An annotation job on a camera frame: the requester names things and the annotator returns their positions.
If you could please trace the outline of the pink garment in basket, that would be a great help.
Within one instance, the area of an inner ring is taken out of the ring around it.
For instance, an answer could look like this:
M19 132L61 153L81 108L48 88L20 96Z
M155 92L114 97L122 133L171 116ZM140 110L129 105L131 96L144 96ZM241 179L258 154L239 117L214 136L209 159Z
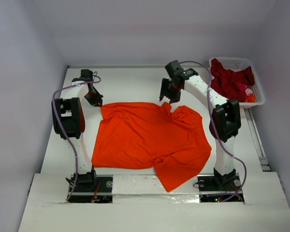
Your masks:
M237 82L237 86L242 93L245 93L246 96L250 96L253 94L253 91L249 89L246 84Z

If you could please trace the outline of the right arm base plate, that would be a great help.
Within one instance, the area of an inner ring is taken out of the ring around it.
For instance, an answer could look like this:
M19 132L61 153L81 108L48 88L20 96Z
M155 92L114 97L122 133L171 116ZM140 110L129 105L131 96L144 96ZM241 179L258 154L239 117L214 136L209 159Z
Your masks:
M238 190L241 187L238 174L222 186L215 182L213 174L198 175L193 186L199 190L201 203L245 202L242 190Z

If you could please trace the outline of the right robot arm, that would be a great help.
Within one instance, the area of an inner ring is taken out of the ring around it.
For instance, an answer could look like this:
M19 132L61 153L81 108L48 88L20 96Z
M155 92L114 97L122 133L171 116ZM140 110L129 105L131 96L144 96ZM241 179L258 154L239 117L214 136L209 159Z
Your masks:
M170 104L179 102L181 90L185 90L208 109L209 129L216 141L213 184L217 189L225 189L236 176L233 147L241 128L239 102L217 93L193 68L185 70L178 60L168 63L165 70L169 78L162 80L160 100L166 97Z

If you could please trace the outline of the white plastic basket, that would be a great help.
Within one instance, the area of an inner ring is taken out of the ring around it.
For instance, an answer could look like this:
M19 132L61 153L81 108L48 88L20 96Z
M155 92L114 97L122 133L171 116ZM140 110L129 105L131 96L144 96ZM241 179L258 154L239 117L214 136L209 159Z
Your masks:
M213 77L211 88L229 100L237 100L242 108L265 103L257 72L246 58L215 57L209 59Z

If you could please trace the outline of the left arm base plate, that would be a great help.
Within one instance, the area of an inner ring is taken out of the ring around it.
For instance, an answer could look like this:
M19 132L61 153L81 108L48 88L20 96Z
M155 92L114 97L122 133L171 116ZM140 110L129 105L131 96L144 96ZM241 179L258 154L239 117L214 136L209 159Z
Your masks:
M70 203L112 203L113 175L98 175L97 185L77 185L68 202Z

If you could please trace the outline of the orange t shirt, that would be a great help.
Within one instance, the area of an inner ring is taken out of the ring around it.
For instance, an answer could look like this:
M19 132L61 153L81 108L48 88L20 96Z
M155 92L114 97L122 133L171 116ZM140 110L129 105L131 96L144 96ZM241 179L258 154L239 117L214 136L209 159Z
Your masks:
M117 102L104 105L101 114L96 167L153 168L169 192L198 175L210 157L202 116L187 106Z

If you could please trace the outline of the small orange garment in basket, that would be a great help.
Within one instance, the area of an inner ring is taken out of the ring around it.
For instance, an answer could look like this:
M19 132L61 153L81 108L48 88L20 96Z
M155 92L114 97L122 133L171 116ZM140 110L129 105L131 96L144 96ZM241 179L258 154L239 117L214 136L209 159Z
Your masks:
M245 102L246 103L254 103L256 100L255 96L253 93L251 93L250 95L246 96Z

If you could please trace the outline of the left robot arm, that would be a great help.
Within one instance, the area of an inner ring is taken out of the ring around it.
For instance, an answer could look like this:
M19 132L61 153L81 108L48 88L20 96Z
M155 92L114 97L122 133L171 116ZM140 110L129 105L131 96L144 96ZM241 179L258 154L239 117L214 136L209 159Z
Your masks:
M86 123L81 101L85 99L93 107L102 107L103 95L94 87L100 81L97 72L82 69L80 77L55 91L51 101L54 131L67 142L75 163L75 173L66 180L72 187L82 186L87 191L96 188L97 176L83 138Z

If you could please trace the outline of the dark red t shirt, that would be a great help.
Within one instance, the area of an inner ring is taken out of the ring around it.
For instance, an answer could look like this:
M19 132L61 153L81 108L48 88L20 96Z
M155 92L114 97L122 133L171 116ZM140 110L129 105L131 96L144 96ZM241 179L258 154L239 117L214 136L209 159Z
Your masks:
M245 102L246 95L240 91L237 82L244 83L247 87L255 84L255 77L250 66L235 72L223 68L222 64L215 58L211 61L210 72L214 77L211 81L211 88L229 100L235 99L238 102Z

